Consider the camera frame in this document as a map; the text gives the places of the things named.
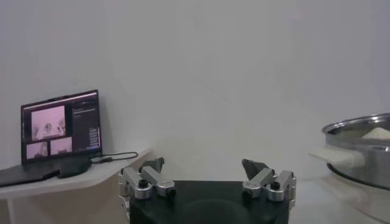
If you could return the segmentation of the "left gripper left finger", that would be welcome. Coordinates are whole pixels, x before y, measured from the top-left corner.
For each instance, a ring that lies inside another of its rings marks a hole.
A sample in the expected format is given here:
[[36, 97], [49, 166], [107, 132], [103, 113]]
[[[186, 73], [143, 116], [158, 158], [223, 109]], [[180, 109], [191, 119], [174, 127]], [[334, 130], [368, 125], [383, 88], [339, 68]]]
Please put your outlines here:
[[159, 157], [143, 162], [138, 170], [132, 167], [122, 169], [118, 174], [118, 195], [124, 199], [133, 195], [137, 200], [147, 200], [155, 189], [158, 196], [175, 197], [175, 182], [161, 174], [164, 164], [165, 159]]

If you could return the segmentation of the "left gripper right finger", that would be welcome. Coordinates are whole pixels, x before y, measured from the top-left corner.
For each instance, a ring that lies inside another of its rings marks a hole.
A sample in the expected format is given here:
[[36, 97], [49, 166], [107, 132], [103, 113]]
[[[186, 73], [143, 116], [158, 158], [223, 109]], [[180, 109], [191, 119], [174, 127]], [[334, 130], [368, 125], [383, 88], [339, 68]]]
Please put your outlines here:
[[241, 164], [248, 178], [242, 183], [242, 195], [246, 200], [260, 198], [263, 192], [269, 201], [296, 200], [296, 176], [292, 171], [283, 170], [277, 174], [265, 163], [249, 159], [243, 159]]

